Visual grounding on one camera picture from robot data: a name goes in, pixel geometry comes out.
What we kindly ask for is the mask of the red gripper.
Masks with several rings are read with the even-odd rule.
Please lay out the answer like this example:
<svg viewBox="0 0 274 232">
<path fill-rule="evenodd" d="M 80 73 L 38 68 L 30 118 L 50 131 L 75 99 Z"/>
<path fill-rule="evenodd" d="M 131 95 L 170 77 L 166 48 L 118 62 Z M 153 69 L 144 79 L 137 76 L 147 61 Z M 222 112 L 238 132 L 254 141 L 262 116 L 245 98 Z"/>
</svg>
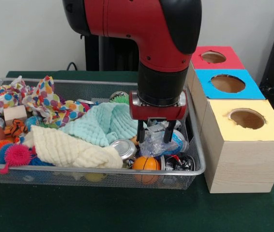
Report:
<svg viewBox="0 0 274 232">
<path fill-rule="evenodd" d="M 137 141 L 140 144 L 144 142 L 145 138 L 145 126 L 147 126 L 147 124 L 145 124 L 144 120 L 148 120 L 150 118 L 165 119 L 169 121 L 164 133 L 164 143 L 168 144 L 172 139 L 175 120 L 180 120 L 184 117 L 187 104 L 180 107 L 154 107 L 149 105 L 138 106 L 130 103 L 129 108 L 132 119 L 138 120 Z"/>
</svg>

